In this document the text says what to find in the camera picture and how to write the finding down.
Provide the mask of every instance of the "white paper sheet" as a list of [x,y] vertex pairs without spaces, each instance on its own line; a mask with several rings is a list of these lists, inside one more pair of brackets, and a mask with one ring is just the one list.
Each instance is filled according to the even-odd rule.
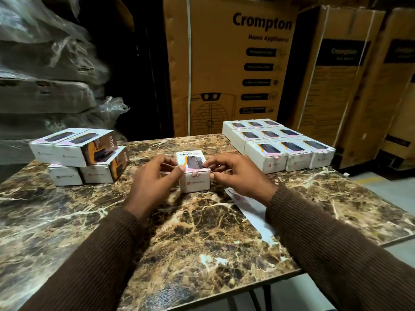
[[235,192],[232,188],[225,189],[236,206],[241,210],[252,226],[261,234],[261,239],[270,246],[276,244],[275,230],[265,222],[266,207],[253,198],[244,197]]

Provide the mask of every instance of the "white product box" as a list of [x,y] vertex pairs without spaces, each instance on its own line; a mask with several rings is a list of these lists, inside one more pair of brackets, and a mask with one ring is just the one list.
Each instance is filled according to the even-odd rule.
[[293,138],[298,136],[303,136],[300,132],[291,130],[285,126],[277,128],[277,130],[285,137],[285,138]]
[[246,142],[245,154],[266,174],[285,170],[288,159],[281,144],[271,144],[267,140]]
[[34,157],[38,161],[48,164],[56,164],[59,163],[59,157],[56,155],[55,145],[87,130],[89,129],[68,128],[66,130],[31,141],[29,146],[33,151]]
[[313,151],[303,146],[296,138],[286,138],[283,140],[271,141],[272,144],[283,146],[288,154],[286,171],[296,171],[307,169],[311,163]]
[[313,151],[309,166],[310,169],[330,166],[336,152],[333,147],[313,140],[308,136],[301,136],[297,140],[301,142],[301,147],[306,146]]
[[95,165],[117,149],[113,130],[89,129],[55,145],[59,163],[69,167]]
[[275,140],[286,138],[277,128],[254,129],[255,133],[260,134],[265,140]]
[[278,128],[282,127],[283,125],[281,123],[278,123],[271,119],[261,119],[259,120],[261,123],[264,123],[264,125],[268,128]]
[[202,151],[176,152],[177,164],[186,167],[179,180],[180,191],[192,193],[210,189],[210,169],[202,164],[206,161]]
[[223,121],[222,124],[222,134],[225,135],[226,138],[228,138],[229,141],[233,141],[235,138],[235,133],[233,133],[233,130],[241,130],[246,129],[247,125],[242,124],[240,121]]
[[83,184],[76,167],[65,167],[60,164],[52,164],[48,167],[48,173],[57,187]]
[[247,141],[255,141],[262,139],[259,131],[251,129],[233,130],[235,136],[232,137],[231,145],[235,147],[241,154],[245,154],[245,144]]
[[268,128],[269,126],[262,120],[253,119],[253,120],[243,120],[239,121],[243,125],[246,125],[248,129],[263,129]]
[[80,168],[85,183],[113,183],[129,164],[127,147],[119,146],[116,151],[97,162],[94,166]]

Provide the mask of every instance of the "white packing strap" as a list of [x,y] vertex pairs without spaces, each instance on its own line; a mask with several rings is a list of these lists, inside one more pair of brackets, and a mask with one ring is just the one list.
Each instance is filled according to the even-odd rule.
[[190,24],[190,0],[187,5],[187,34],[189,37],[189,92],[187,97],[187,135],[190,136],[190,101],[192,99],[192,28]]
[[[361,53],[361,55],[360,55],[359,63],[358,63],[358,65],[357,65],[357,70],[356,70],[356,73],[355,73],[354,77],[356,77],[356,76],[357,76],[357,73],[359,72],[360,63],[362,62],[363,55],[364,55],[364,52],[365,52],[365,50],[366,50],[366,45],[367,45],[367,42],[368,42],[368,40],[369,40],[370,31],[371,31],[371,29],[372,29],[372,24],[373,24],[373,19],[374,19],[374,18],[375,18],[375,11],[374,11],[374,10],[372,10],[372,17],[371,17],[371,19],[370,19],[370,25],[369,25],[369,28],[368,28],[367,33],[366,33],[366,39],[365,39],[365,41],[364,41],[363,50],[362,50],[362,53]],[[350,95],[351,95],[351,92],[350,92],[350,94],[349,94],[349,98],[347,99],[347,103],[346,103],[345,111],[343,112],[343,115],[342,115],[342,119],[340,120],[340,124],[339,124],[339,128],[338,128],[338,130],[337,130],[337,134],[336,134],[335,141],[334,141],[333,145],[331,145],[332,147],[335,147],[335,146],[336,146],[337,141],[339,140],[339,137],[340,137],[340,131],[342,130],[342,126],[343,126],[343,124],[344,124],[344,122],[345,122],[345,119],[346,119],[346,112],[347,112],[347,108],[349,107],[349,102],[350,102],[350,98],[351,98],[351,96],[350,96]]]
[[320,43],[318,44],[318,50],[317,50],[317,54],[316,54],[315,61],[314,61],[313,71],[311,73],[310,82],[308,83],[307,93],[305,94],[303,110],[301,111],[300,120],[298,121],[297,131],[300,130],[301,120],[303,119],[305,104],[307,103],[308,93],[310,92],[311,82],[313,81],[314,71],[315,71],[315,67],[316,67],[317,59],[318,59],[318,54],[320,53],[321,43],[323,42],[324,34],[326,33],[327,20],[329,19],[329,13],[330,13],[330,6],[327,5],[327,13],[326,13],[326,17],[324,19],[323,32],[321,34]]

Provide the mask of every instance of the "brown sweater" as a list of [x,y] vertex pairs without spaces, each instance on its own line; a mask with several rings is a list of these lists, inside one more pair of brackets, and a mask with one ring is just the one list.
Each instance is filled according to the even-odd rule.
[[[413,310],[415,270],[285,186],[267,220],[339,310]],[[115,310],[140,242],[140,225],[114,209],[21,311]]]

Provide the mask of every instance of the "brown marble surface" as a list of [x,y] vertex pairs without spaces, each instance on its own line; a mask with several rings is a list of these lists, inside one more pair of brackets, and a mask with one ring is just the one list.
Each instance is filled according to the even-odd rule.
[[[158,153],[235,151],[221,134],[128,143],[132,163],[115,184],[55,187],[32,162],[0,185],[0,310],[17,310],[122,204],[132,174]],[[331,168],[270,175],[377,244],[415,233],[415,218]],[[148,220],[148,247],[120,310],[161,311],[300,273],[277,241],[270,246],[222,187],[180,195],[173,189]]]

